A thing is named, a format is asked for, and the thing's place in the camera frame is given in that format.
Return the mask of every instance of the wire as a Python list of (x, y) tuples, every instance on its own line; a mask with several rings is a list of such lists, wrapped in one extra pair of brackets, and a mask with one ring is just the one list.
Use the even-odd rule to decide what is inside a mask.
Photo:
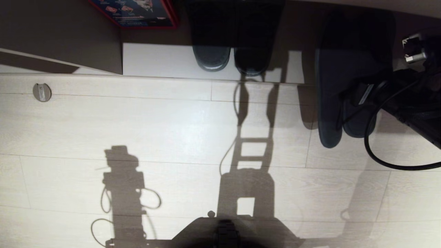
[(97, 220), (95, 220), (94, 222), (92, 222), (92, 224), (90, 225), (90, 232), (92, 233), (92, 236), (93, 236), (93, 238), (95, 239), (95, 241), (96, 241), (98, 244), (100, 244), (102, 247), (106, 247), (105, 245), (101, 244), (101, 243), (98, 241), (98, 239), (95, 237), (95, 234), (93, 233), (93, 225), (94, 225), (95, 222), (97, 222), (97, 221), (108, 221), (108, 222), (110, 222), (110, 223), (113, 223), (113, 222), (110, 221), (110, 220), (107, 220), (107, 219), (97, 219)]
[(153, 237), (154, 237), (154, 239), (158, 239), (158, 235), (156, 234), (155, 226), (153, 225), (152, 219), (150, 219), (150, 216), (149, 216), (149, 213), (147, 213), (147, 210), (145, 210), (145, 211), (146, 211), (146, 214), (143, 214), (143, 215), (146, 216), (147, 222), (150, 224), (150, 227), (152, 228)]
[[(104, 192), (106, 193), (107, 199), (109, 200), (109, 210), (106, 211), (104, 210), (104, 206), (103, 206), (103, 196), (104, 196)], [(108, 190), (106, 189), (106, 187), (104, 186), (103, 192), (101, 193), (101, 209), (103, 210), (103, 212), (105, 212), (106, 214), (110, 213), (110, 210), (112, 210), (112, 199), (109, 196)]]
[[(240, 84), (241, 83), (236, 84), (236, 87), (234, 88), (234, 93), (233, 93), (233, 106), (234, 106), (234, 112), (236, 113), (237, 118), (239, 118), (239, 111), (237, 110), (237, 107), (236, 107), (236, 95), (237, 95), (237, 90), (239, 89)], [(236, 139), (237, 139), (237, 137), (234, 138), (233, 142), (231, 143), (230, 147), (228, 148), (227, 152), (225, 152), (222, 160), (219, 163), (219, 175), (220, 176), (222, 176), (222, 171), (221, 171), (222, 163), (224, 162), (224, 159), (227, 157), (227, 154), (230, 152), (231, 148), (233, 148), (234, 144), (236, 144)]]
[(440, 168), (441, 167), (441, 162), (436, 162), (433, 164), (427, 164), (427, 165), (417, 165), (417, 166), (403, 166), (403, 165), (394, 165), (394, 164), (390, 164), (388, 162), (385, 162), (381, 159), (379, 159), (377, 156), (374, 155), (374, 153), (372, 152), (372, 150), (370, 149), (370, 145), (369, 145), (369, 130), (370, 127), (374, 121), (374, 118), (376, 117), (376, 115), (378, 114), (378, 112), (381, 110), (381, 108), (384, 106), (384, 104), (386, 104), (388, 101), (390, 101), (392, 98), (394, 98), (396, 95), (400, 94), (401, 92), (407, 90), (408, 88), (418, 84), (421, 82), (420, 80), (416, 80), (415, 82), (407, 85), (406, 87), (404, 87), (403, 89), (395, 92), (393, 95), (391, 95), (390, 97), (388, 97), (386, 100), (384, 100), (375, 110), (374, 112), (372, 112), (368, 124), (366, 125), (366, 129), (364, 130), (364, 147), (366, 148), (367, 153), (369, 154), (369, 156), (376, 161), (377, 163), (389, 167), (391, 169), (399, 169), (399, 170), (426, 170), (426, 169), (434, 169), (434, 168)]
[(145, 208), (147, 208), (147, 209), (152, 209), (152, 210), (154, 210), (154, 209), (158, 209), (158, 208), (162, 205), (162, 199), (161, 199), (161, 197), (159, 196), (158, 192), (154, 191), (153, 189), (149, 189), (149, 188), (142, 188), (141, 190), (143, 190), (143, 189), (145, 189), (145, 190), (147, 190), (147, 191), (151, 191), (151, 192), (153, 192), (153, 193), (158, 197), (158, 199), (159, 199), (159, 203), (158, 203), (158, 206), (156, 206), (156, 207), (150, 207), (150, 206), (146, 206), (146, 205), (142, 205), (142, 204), (141, 204), (141, 206), (142, 206), (142, 207), (145, 207)]

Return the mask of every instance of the black device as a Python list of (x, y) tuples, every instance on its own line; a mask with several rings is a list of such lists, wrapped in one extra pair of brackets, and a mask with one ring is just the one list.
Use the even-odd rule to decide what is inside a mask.
[(344, 129), (352, 137), (364, 138), (370, 157), (389, 168), (441, 167), (441, 162), (393, 165), (370, 149), (369, 135), (381, 109), (441, 149), (441, 35), (419, 32), (402, 40), (406, 61), (424, 61), (424, 71), (393, 71), (394, 37), (390, 11), (366, 10), (356, 18), (339, 11), (330, 15), (316, 56), (321, 142), (328, 148), (336, 146)]

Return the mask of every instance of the red box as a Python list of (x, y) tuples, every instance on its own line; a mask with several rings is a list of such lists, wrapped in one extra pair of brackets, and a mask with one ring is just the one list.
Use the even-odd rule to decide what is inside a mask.
[(89, 0), (124, 29), (175, 29), (179, 24), (172, 0)]

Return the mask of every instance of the cable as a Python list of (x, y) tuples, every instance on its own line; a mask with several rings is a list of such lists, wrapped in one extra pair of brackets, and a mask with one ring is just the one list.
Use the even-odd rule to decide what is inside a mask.
[[(104, 193), (107, 196), (107, 199), (109, 200), (109, 210), (104, 210), (104, 206), (103, 206), (103, 197), (104, 197)], [(110, 213), (110, 210), (112, 210), (112, 199), (109, 196), (108, 190), (106, 189), (106, 187), (104, 186), (103, 192), (101, 193), (101, 209), (103, 210), (103, 212), (105, 212), (106, 214)]]
[(390, 97), (388, 97), (386, 100), (384, 100), (375, 110), (374, 112), (372, 112), (368, 124), (366, 125), (366, 129), (364, 130), (364, 147), (366, 148), (367, 153), (369, 154), (369, 156), (376, 161), (377, 163), (389, 167), (391, 169), (399, 169), (399, 170), (426, 170), (426, 169), (434, 169), (434, 168), (440, 168), (441, 167), (441, 162), (436, 162), (433, 164), (427, 164), (427, 165), (417, 165), (417, 166), (403, 166), (403, 165), (394, 165), (394, 164), (390, 164), (388, 162), (385, 162), (381, 159), (379, 159), (377, 156), (374, 155), (374, 153), (372, 152), (372, 150), (370, 149), (369, 146), (369, 130), (370, 127), (374, 121), (375, 116), (378, 114), (378, 112), (381, 110), (381, 108), (384, 106), (384, 104), (386, 104), (388, 101), (390, 101), (392, 98), (394, 98), (396, 95), (400, 94), (401, 92), (407, 90), (408, 88), (420, 83), (421, 80), (416, 80), (415, 82), (407, 85), (406, 87), (404, 87), (403, 89), (395, 92), (393, 95), (391, 95)]
[[(239, 89), (241, 83), (238, 83), (236, 85), (236, 87), (234, 88), (234, 93), (233, 93), (233, 106), (234, 106), (234, 112), (236, 113), (236, 117), (239, 118), (239, 111), (236, 107), (236, 95), (237, 95), (237, 90)], [(224, 159), (227, 157), (227, 154), (230, 152), (231, 148), (233, 148), (234, 144), (236, 143), (237, 137), (234, 138), (233, 142), (231, 143), (230, 147), (228, 148), (227, 152), (225, 152), (222, 160), (219, 163), (219, 175), (222, 176), (222, 171), (221, 171), (221, 167), (222, 167), (222, 163), (224, 162)]]
[(156, 234), (155, 226), (153, 225), (152, 219), (150, 219), (149, 213), (147, 213), (147, 209), (145, 211), (146, 211), (146, 214), (143, 214), (143, 215), (146, 216), (147, 222), (150, 224), (150, 227), (152, 228), (153, 237), (154, 237), (154, 239), (158, 239), (158, 235)]
[(162, 200), (161, 200), (161, 197), (159, 196), (158, 192), (154, 191), (153, 189), (149, 189), (149, 188), (142, 188), (141, 190), (143, 190), (143, 189), (150, 191), (150, 192), (153, 192), (158, 197), (159, 203), (158, 203), (158, 206), (156, 206), (156, 207), (150, 207), (150, 206), (146, 206), (146, 205), (142, 205), (142, 204), (141, 204), (141, 206), (145, 207), (147, 209), (152, 209), (152, 210), (158, 209), (162, 205)]
[(108, 221), (110, 223), (113, 223), (112, 221), (108, 220), (108, 219), (97, 219), (94, 222), (92, 222), (92, 224), (90, 225), (90, 232), (92, 233), (93, 238), (95, 239), (95, 241), (100, 244), (102, 247), (106, 247), (105, 245), (101, 244), (98, 239), (95, 237), (95, 234), (93, 233), (93, 225), (95, 224), (95, 222), (97, 221)]

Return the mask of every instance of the wooden floor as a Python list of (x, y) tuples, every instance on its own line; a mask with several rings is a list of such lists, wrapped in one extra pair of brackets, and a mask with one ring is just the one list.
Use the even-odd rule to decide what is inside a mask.
[[(311, 86), (245, 88), (0, 75), (0, 247), (180, 248), (222, 215), (269, 248), (441, 247), (441, 169), (390, 170), (347, 135), (324, 148)], [(393, 163), (441, 158), (387, 113), (370, 142)]]

